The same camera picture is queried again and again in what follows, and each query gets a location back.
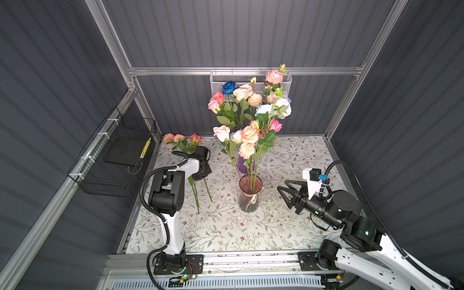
vase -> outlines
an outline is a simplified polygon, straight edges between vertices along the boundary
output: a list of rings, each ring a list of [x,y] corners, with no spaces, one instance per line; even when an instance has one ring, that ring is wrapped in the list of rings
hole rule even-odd
[[[239,182],[242,193],[238,199],[238,205],[240,209],[246,213],[252,213],[256,211],[259,205],[259,192],[263,189],[263,182],[256,176],[254,185],[251,186],[250,176],[244,175]]]
[[[241,174],[248,174],[248,169],[244,165],[245,159],[243,159],[242,156],[238,157],[238,162],[237,162],[237,170]],[[253,162],[253,170],[256,169],[256,162]]]

white mesh basket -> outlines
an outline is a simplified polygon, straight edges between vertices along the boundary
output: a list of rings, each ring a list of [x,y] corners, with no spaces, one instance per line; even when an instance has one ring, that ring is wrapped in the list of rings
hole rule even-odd
[[[264,90],[264,81],[266,80],[265,71],[263,71],[262,74],[257,75],[222,75],[216,74],[215,71],[211,71],[209,76],[209,81],[211,83],[211,97],[213,97],[215,93],[222,91],[222,86],[229,81],[234,81],[238,88],[243,84],[249,84],[253,77],[256,77],[256,83],[253,85],[253,91],[262,95]],[[292,79],[290,72],[285,73],[284,81],[281,83],[282,93],[284,96],[289,95],[291,81]],[[224,96],[224,100],[230,101],[227,96]]]

blue rose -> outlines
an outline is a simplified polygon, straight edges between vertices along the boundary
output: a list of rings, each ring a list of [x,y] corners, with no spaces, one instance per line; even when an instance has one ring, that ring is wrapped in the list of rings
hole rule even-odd
[[[237,88],[237,85],[233,81],[227,82],[225,85],[222,86],[222,93],[224,95],[230,95],[233,91]]]

floral pattern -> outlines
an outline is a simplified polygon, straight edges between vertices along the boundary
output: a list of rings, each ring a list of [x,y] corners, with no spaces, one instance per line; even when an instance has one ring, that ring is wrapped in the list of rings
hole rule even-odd
[[[277,191],[277,186],[284,185],[286,179],[302,180],[302,170],[306,167],[324,171],[333,161],[323,137],[277,138],[276,145],[260,163],[258,175],[263,181],[263,190],[259,193],[259,207],[253,213],[245,213],[238,206],[241,193],[238,181],[242,174],[229,164],[229,156],[221,153],[220,142],[216,138],[205,139],[202,145],[211,150],[208,163],[213,172],[206,180],[213,203],[204,182],[198,181],[200,214],[197,214],[193,191],[186,181],[180,222],[188,252],[312,249],[318,248],[324,238],[341,242],[340,231],[324,232],[316,228],[309,212],[296,215],[295,209],[288,209]],[[155,168],[180,161],[181,157],[172,155],[170,148],[162,144]],[[332,189],[346,190],[336,168],[330,178]],[[147,253],[161,246],[158,218],[142,208],[126,253]]]

purple vase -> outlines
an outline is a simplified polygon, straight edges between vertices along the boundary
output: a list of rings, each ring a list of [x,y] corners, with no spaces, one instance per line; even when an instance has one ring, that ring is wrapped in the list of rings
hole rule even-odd
[[[242,156],[238,157],[237,169],[242,174],[248,174],[248,169],[244,165],[245,159]],[[256,169],[256,162],[253,162],[253,170]]]

